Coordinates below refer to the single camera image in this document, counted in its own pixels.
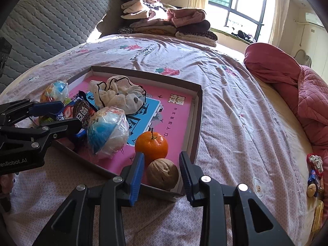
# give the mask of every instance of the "hand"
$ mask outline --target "hand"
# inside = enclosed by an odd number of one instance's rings
[[[14,181],[14,174],[0,176],[0,185],[1,185],[0,192],[5,194],[11,192],[14,186],[13,181]]]

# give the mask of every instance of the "bed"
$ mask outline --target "bed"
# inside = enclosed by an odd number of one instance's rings
[[[316,206],[306,196],[305,158],[311,145],[283,99],[247,71],[243,58],[219,44],[213,48],[166,36],[111,35],[36,65],[1,93],[0,102],[38,100],[51,82],[91,65],[150,73],[160,67],[179,70],[175,77],[201,84],[204,93],[196,164],[222,184],[246,183],[295,245],[306,245]],[[29,125],[29,120],[20,123]],[[103,182],[51,147],[44,167],[16,177],[12,210],[4,216],[9,234],[17,245],[32,245],[73,188]],[[123,218],[127,245],[199,245],[202,211],[186,198],[169,203],[141,195],[133,208],[123,209]]]

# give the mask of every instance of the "stack of folded clothes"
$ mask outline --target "stack of folded clothes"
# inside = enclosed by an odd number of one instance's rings
[[[173,24],[179,39],[216,47],[218,37],[210,31],[204,10],[196,8],[168,9],[168,20]]]
[[[177,30],[168,21],[167,10],[159,0],[122,0],[125,19],[120,34],[148,33],[175,36]]]

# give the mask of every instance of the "pink patterned bedspread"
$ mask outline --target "pink patterned bedspread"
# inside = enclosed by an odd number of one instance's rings
[[[328,215],[327,83],[311,68],[299,65],[294,58],[266,43],[248,46],[244,63],[252,74],[272,83],[301,123],[314,153],[322,157],[325,220]]]
[[[0,102],[38,100],[51,82],[72,77],[90,65],[164,73],[201,84],[203,116],[196,164],[222,184],[247,184],[300,245],[306,214],[300,172],[275,110],[242,63],[214,48],[177,38],[109,36],[30,69],[0,95]],[[20,126],[29,124],[27,120]],[[10,234],[19,246],[32,245],[76,185],[103,182],[50,148],[43,167],[16,177],[12,210],[5,215]],[[192,208],[185,197],[169,203],[140,195],[133,208],[123,209],[123,218],[127,245],[199,245],[202,209]],[[229,224],[228,240],[231,243]]]

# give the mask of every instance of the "pink folded blanket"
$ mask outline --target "pink folded blanket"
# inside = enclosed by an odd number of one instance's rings
[[[311,68],[299,65],[270,44],[249,45],[244,64],[260,80],[272,84],[301,123],[314,153],[322,157],[325,220],[328,215],[328,85]]]
[[[168,20],[178,28],[185,25],[202,22],[206,18],[206,13],[204,10],[196,8],[170,8],[167,11],[167,16]]]

